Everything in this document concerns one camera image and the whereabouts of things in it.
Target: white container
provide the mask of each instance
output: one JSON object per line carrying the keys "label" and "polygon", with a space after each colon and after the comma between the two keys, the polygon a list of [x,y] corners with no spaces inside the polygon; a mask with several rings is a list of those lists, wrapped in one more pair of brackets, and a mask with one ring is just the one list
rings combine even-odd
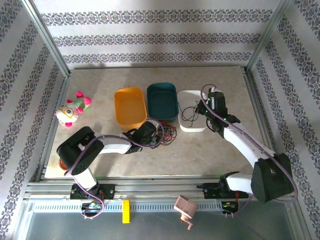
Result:
{"label": "white container", "polygon": [[199,115],[197,120],[194,121],[192,125],[190,121],[184,121],[182,119],[182,111],[187,107],[190,108],[186,109],[183,112],[183,116],[188,119],[194,115],[194,109],[192,107],[196,106],[197,103],[201,101],[200,93],[201,92],[199,90],[183,90],[177,94],[178,102],[180,105],[178,120],[180,128],[184,132],[202,132],[207,128],[207,118],[203,115]]}

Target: yellow block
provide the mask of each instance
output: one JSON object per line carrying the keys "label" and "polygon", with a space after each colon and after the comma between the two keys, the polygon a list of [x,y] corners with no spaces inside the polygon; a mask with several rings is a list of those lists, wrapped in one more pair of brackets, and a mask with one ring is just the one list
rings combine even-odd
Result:
{"label": "yellow block", "polygon": [[122,223],[129,224],[130,223],[130,201],[124,200],[122,202]]}

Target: teal container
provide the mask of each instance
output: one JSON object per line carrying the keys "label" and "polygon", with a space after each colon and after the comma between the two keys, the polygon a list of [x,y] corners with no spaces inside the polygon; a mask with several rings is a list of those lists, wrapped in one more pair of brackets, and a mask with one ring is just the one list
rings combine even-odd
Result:
{"label": "teal container", "polygon": [[177,119],[178,98],[175,85],[169,82],[154,83],[146,90],[150,118],[174,122]]}

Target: plastic tray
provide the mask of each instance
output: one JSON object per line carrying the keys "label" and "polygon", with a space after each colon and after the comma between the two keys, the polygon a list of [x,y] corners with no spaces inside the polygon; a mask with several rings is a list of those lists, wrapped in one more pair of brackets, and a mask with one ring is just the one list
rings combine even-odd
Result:
{"label": "plastic tray", "polygon": [[[197,120],[192,123],[190,121],[182,120],[182,111],[187,107],[194,107],[197,105],[196,102],[201,101],[200,91],[198,90],[183,90],[178,93],[178,102],[180,105],[178,120],[182,131],[184,132],[202,132],[207,128],[206,117],[199,115]],[[190,118],[194,115],[194,109],[188,108],[183,112],[185,118]]]}
{"label": "plastic tray", "polygon": [[169,82],[151,84],[146,90],[148,113],[159,121],[177,119],[178,99],[176,87]]}
{"label": "plastic tray", "polygon": [[147,119],[142,90],[138,87],[119,89],[114,94],[116,121],[123,129],[139,128]]}

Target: pink plush ear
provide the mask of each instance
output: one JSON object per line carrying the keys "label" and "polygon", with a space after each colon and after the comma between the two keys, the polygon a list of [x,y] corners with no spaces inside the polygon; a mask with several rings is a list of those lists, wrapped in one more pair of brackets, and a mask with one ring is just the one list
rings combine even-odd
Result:
{"label": "pink plush ear", "polygon": [[83,98],[84,97],[84,94],[82,93],[82,91],[78,91],[77,93],[76,93],[76,98],[78,99],[78,98]]}
{"label": "pink plush ear", "polygon": [[87,96],[86,96],[86,97],[84,98],[83,102],[84,102],[85,105],[90,105],[90,104],[91,104],[91,99],[90,99],[90,97],[87,97]]}
{"label": "pink plush ear", "polygon": [[79,114],[83,114],[84,113],[84,109],[82,107],[78,107],[76,109],[76,111],[79,113]]}

